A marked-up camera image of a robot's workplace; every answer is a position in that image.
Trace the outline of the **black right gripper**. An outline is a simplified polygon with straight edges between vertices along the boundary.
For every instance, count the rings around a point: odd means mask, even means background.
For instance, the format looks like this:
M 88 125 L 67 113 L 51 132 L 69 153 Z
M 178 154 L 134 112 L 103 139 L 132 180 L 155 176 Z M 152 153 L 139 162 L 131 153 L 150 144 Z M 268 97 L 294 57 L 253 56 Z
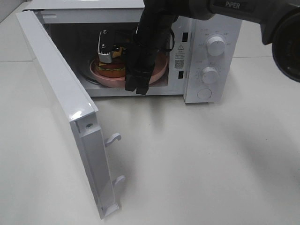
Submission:
M 152 45 L 153 38 L 149 39 L 149 43 L 143 44 L 132 30 L 116 30 L 115 34 L 102 30 L 97 46 L 99 61 L 112 63 L 113 51 L 114 68 L 126 70 L 125 90 L 146 95 L 158 54 L 169 52 L 166 48 L 169 36 L 160 34 L 156 40 L 162 46 Z

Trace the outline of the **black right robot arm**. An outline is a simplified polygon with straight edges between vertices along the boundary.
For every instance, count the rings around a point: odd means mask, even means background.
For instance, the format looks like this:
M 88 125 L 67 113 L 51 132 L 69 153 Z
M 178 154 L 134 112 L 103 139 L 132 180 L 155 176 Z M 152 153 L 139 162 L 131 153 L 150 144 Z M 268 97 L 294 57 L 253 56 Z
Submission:
M 163 50 L 179 16 L 208 20 L 224 15 L 261 26 L 262 43 L 272 46 L 279 70 L 300 79 L 300 3 L 297 0 L 146 0 L 141 19 L 129 41 L 117 42 L 115 32 L 99 34 L 98 57 L 110 63 L 112 52 L 125 49 L 125 89 L 144 95 L 149 89 L 155 59 Z

